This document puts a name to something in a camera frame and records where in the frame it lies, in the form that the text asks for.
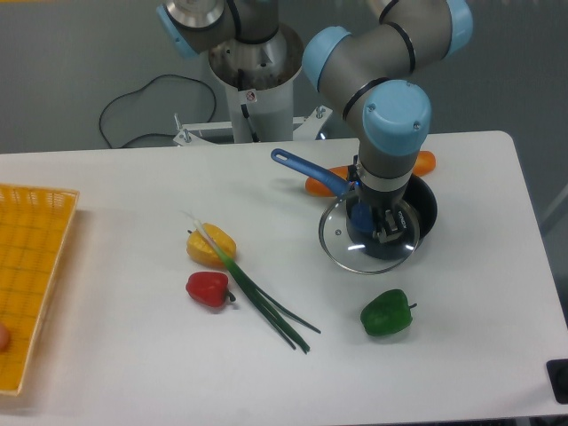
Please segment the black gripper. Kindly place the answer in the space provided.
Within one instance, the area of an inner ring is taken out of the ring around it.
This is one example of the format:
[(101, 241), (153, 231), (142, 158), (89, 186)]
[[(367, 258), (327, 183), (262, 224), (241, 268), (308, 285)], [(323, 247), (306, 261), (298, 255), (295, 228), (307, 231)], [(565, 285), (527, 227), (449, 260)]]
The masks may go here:
[(418, 213), (403, 198), (372, 199), (371, 190), (352, 185), (352, 241), (371, 257), (408, 257), (421, 237)]

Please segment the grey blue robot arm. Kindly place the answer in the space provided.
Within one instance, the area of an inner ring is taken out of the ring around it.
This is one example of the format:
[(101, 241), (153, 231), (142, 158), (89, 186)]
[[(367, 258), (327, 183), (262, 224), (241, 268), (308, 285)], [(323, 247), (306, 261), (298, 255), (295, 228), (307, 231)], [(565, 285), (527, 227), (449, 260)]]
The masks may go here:
[(473, 22), (463, 1), (377, 1), (375, 10), (379, 24), (364, 35), (329, 27), (309, 43), (280, 22), (274, 1), (167, 1), (157, 14), (182, 56), (207, 54), (238, 143), (290, 139), (293, 81), (306, 75), (359, 140), (334, 213), (358, 251), (394, 260), (429, 230), (408, 195), (431, 106), (407, 78), (466, 45)]

